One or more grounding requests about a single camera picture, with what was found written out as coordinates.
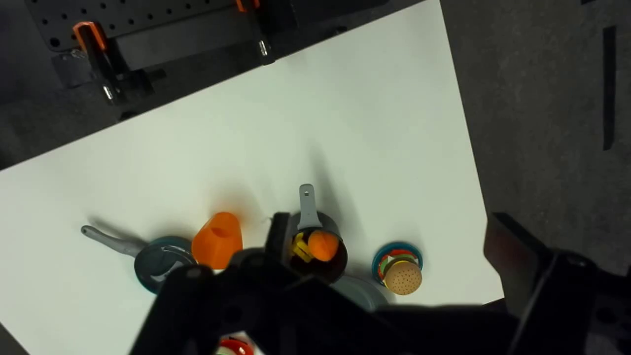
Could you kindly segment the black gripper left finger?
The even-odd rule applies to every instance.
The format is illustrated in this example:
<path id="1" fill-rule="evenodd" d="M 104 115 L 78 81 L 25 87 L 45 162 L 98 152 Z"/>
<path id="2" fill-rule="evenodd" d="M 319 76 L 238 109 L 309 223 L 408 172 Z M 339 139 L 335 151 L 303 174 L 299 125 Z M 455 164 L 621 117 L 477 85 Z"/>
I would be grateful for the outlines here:
<path id="1" fill-rule="evenodd" d="M 130 355 L 212 355 L 244 332 L 264 355 L 289 355 L 275 300 L 287 275 L 272 263 L 242 263 L 212 275 L 183 267 L 159 289 Z"/>

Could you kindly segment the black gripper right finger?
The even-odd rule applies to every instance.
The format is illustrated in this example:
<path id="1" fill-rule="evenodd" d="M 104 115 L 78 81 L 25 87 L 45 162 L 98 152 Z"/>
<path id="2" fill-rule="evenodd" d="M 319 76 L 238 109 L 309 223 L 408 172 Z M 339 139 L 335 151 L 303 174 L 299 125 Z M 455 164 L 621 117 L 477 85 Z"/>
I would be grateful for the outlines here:
<path id="1" fill-rule="evenodd" d="M 631 355 L 631 277 L 540 243 L 506 214 L 486 220 L 483 255 L 518 320 L 508 355 L 585 355 L 591 336 Z"/>

